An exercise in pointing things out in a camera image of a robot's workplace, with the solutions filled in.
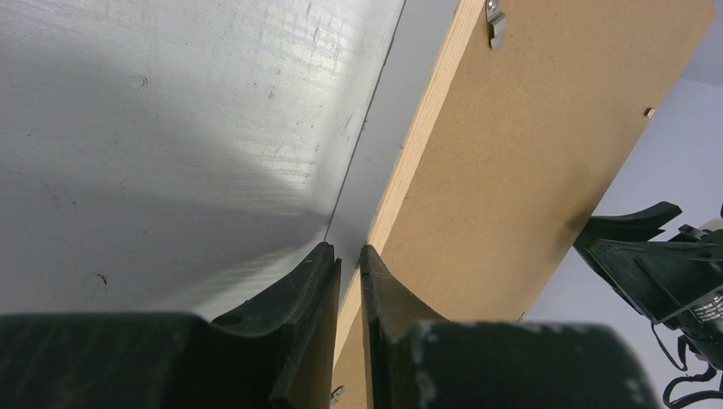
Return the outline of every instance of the metal clip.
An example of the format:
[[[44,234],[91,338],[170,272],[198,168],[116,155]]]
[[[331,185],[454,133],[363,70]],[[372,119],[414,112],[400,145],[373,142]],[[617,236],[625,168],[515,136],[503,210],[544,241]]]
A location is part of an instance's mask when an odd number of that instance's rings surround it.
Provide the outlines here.
[[[489,23],[490,37],[489,46],[492,50],[502,47],[507,28],[507,14],[502,13],[501,0],[487,0],[487,22]]]

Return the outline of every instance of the scratched white surface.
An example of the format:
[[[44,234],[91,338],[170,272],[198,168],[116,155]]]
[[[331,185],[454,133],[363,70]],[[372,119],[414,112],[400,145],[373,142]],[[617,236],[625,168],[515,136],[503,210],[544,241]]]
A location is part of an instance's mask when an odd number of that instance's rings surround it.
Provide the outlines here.
[[[0,313],[214,315],[326,232],[402,0],[0,3]]]

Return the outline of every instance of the brown fiberboard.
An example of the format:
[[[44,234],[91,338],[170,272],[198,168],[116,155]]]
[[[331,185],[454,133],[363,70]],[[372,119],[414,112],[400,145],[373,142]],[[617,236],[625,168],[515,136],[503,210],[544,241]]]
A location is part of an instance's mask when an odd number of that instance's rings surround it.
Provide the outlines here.
[[[520,318],[713,22],[712,2],[686,7],[506,0],[495,52],[481,18],[382,253],[391,272],[450,319]],[[335,409],[366,407],[364,382],[357,314]]]

